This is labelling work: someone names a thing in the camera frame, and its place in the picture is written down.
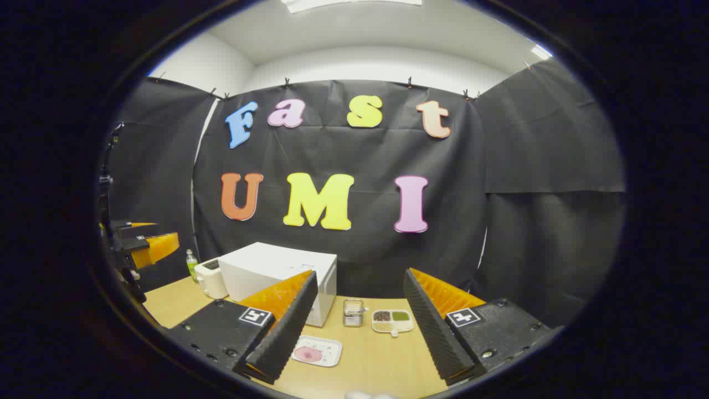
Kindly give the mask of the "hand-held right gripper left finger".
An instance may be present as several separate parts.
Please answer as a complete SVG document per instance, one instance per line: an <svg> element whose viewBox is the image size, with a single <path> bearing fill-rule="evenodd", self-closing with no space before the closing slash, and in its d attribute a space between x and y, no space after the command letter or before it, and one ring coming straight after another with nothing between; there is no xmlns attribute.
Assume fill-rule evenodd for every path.
<svg viewBox="0 0 709 399"><path fill-rule="evenodd" d="M166 334L208 364L273 384L285 368L317 298L313 270L234 303L213 300Z"/></svg>

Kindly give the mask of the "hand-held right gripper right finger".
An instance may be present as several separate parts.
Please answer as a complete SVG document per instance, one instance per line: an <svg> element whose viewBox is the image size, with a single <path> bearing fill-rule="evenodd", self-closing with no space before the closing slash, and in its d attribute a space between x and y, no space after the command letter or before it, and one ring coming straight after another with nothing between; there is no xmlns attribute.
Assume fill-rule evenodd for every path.
<svg viewBox="0 0 709 399"><path fill-rule="evenodd" d="M554 333L509 299L483 301L414 268L403 293L448 386L506 366Z"/></svg>

